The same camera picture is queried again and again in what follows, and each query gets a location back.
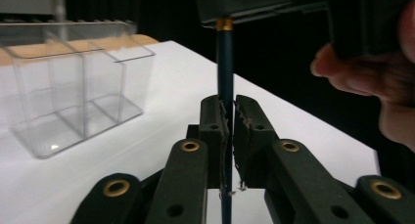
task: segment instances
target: white tabletop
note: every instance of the white tabletop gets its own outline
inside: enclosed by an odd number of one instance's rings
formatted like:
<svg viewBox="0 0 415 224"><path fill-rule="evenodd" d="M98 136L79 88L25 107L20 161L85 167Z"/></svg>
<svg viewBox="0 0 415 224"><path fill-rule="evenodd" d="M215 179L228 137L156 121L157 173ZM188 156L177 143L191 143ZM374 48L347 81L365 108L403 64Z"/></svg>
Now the white tabletop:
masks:
<svg viewBox="0 0 415 224"><path fill-rule="evenodd" d="M199 123L200 101L216 94L216 65L173 41L148 48L156 56L143 115L45 159L11 135L0 138L0 223L69 223L101 178L143 180L163 168L188 124ZM379 174L374 152L333 126L237 75L235 94L256 99L278 135L305 144L335 178L354 186ZM218 191L208 194L207 223L220 223ZM237 192L233 201L234 223L272 223L262 190Z"/></svg>

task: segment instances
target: clear plastic container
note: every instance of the clear plastic container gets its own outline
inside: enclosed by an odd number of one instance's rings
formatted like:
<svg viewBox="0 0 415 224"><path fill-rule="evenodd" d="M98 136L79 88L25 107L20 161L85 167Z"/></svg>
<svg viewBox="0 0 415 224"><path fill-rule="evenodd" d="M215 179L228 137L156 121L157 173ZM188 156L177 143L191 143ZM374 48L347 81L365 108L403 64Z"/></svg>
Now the clear plastic container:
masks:
<svg viewBox="0 0 415 224"><path fill-rule="evenodd" d="M124 22L0 24L0 128L49 157L143 113L155 54Z"/></svg>

